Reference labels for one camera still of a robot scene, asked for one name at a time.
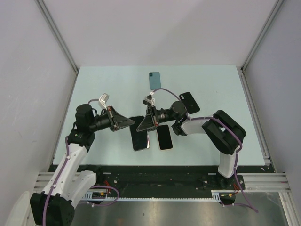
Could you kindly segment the teal blue phone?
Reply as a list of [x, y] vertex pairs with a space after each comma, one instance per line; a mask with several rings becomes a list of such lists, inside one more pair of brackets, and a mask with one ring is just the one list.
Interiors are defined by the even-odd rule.
[[149, 73], [149, 85], [150, 90], [156, 90], [161, 88], [160, 72]]

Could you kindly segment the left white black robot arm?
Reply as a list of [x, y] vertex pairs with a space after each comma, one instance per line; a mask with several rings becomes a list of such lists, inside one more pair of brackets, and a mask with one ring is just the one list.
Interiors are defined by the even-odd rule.
[[66, 153], [52, 178], [42, 192], [33, 193], [30, 198], [37, 225], [69, 226], [72, 223], [75, 209], [85, 193], [91, 187], [101, 187], [104, 182], [103, 175], [92, 170], [84, 170], [75, 178], [79, 165], [92, 146], [95, 132], [106, 128], [115, 132], [134, 124], [133, 120], [120, 115], [112, 106], [98, 115], [90, 104], [79, 105], [75, 119], [70, 134], [65, 138]]

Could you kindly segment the black phone camera side up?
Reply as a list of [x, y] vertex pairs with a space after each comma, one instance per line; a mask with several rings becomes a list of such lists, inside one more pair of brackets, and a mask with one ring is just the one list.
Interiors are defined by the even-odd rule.
[[200, 111], [199, 105], [190, 92], [180, 94], [179, 98], [184, 103], [189, 114], [194, 114]]

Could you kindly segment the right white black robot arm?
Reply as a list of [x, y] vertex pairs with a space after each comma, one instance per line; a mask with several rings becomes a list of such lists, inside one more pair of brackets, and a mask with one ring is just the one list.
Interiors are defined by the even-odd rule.
[[168, 109], [156, 109], [148, 105], [146, 115], [136, 131], [154, 131], [161, 123], [174, 121], [172, 130], [177, 136], [191, 134], [207, 134], [213, 145], [220, 151], [217, 184], [228, 189], [234, 183], [238, 153], [246, 131], [223, 110], [216, 111], [212, 116], [189, 118], [183, 102], [175, 101]]

